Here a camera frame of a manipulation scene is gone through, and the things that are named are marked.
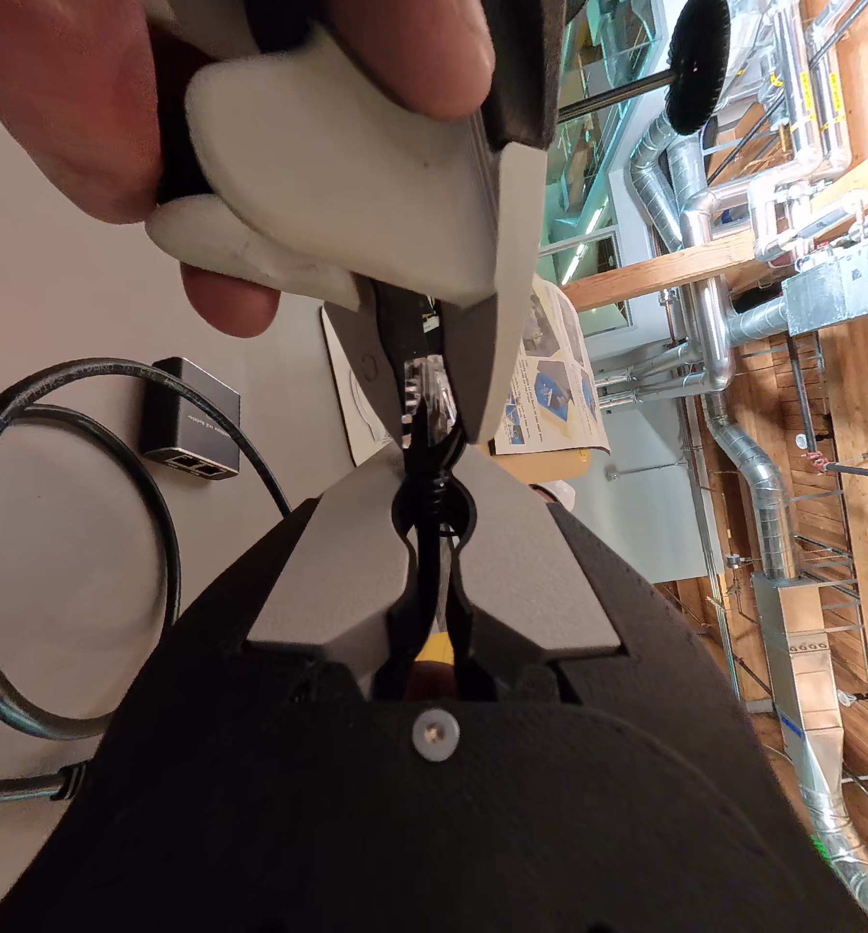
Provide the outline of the person's left hand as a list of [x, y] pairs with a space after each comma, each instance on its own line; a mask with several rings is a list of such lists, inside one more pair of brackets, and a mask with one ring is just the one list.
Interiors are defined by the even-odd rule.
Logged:
[[[496, 52], [478, 1], [270, 2], [277, 24], [335, 35], [408, 110], [476, 112]], [[158, 105], [210, 58], [140, 2], [0, 2], [0, 122], [50, 183], [105, 223], [145, 221], [162, 178]]]

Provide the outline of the black metal pole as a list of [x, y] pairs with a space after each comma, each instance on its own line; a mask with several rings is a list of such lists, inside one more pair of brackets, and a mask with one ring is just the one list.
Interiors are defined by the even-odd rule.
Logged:
[[730, 55], [731, 15], [725, 1], [688, 1], [671, 37], [668, 66], [559, 109], [563, 124], [662, 87], [668, 92], [663, 111], [680, 136], [697, 134], [720, 99]]

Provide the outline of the black ethernet splitter box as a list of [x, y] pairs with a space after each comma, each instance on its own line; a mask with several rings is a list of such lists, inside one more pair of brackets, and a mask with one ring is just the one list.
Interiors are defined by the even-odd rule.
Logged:
[[[184, 357], [171, 356], [152, 365], [181, 380], [240, 425], [241, 396], [229, 385]], [[137, 450], [149, 461], [208, 481], [233, 478], [241, 469], [237, 443], [211, 416], [152, 381], [145, 384]]]

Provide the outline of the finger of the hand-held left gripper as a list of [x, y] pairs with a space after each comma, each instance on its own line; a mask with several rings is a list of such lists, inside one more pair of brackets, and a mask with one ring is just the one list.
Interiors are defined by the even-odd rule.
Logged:
[[441, 316], [444, 363], [467, 443], [493, 439], [530, 316], [540, 244], [546, 151], [510, 143], [498, 159], [498, 234], [491, 295]]
[[370, 345], [361, 360], [361, 387], [386, 432], [401, 445], [405, 367], [412, 360], [442, 354], [440, 306], [427, 295], [374, 279], [367, 286]]

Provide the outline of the printed instruction board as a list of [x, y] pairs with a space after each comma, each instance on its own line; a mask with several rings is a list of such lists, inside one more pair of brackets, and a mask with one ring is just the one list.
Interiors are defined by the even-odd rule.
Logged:
[[579, 315], [559, 286], [538, 275], [532, 279], [529, 316], [490, 449], [498, 456], [610, 452]]

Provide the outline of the silver air duct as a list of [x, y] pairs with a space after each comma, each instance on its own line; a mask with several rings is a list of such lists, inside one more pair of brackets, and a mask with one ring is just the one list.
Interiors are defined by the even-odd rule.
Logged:
[[[630, 176], [664, 243], [679, 251], [712, 242], [713, 216], [746, 202], [746, 181], [707, 187], [699, 134], [676, 134], [664, 111], [650, 123], [630, 158]], [[731, 418], [725, 404], [723, 391], [735, 374], [726, 279], [720, 274], [680, 289], [688, 340], [675, 356], [679, 364], [697, 364], [699, 368], [681, 379], [659, 384], [652, 393], [701, 398], [710, 435], [749, 487], [764, 575], [776, 580], [796, 579], [799, 570], [790, 497], [780, 471]]]

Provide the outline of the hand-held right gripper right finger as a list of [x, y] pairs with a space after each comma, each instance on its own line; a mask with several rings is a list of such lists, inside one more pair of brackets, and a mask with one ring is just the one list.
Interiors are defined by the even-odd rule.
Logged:
[[468, 447], [453, 468], [447, 628], [460, 695], [495, 699], [527, 668], [622, 650], [549, 504]]

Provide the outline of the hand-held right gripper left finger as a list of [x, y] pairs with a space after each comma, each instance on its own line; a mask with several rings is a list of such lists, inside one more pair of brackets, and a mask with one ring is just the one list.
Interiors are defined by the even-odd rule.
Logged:
[[404, 482], [393, 442], [320, 497], [246, 640], [346, 666], [366, 698], [423, 632], [417, 558], [393, 517]]

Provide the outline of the wooden ceiling beam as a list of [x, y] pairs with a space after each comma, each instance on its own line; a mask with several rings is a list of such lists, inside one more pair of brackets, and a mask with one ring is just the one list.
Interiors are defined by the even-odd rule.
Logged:
[[581, 278], [563, 290], [577, 311], [590, 311], [752, 268], [763, 269], [764, 263], [756, 260], [751, 230], [744, 229], [706, 244]]

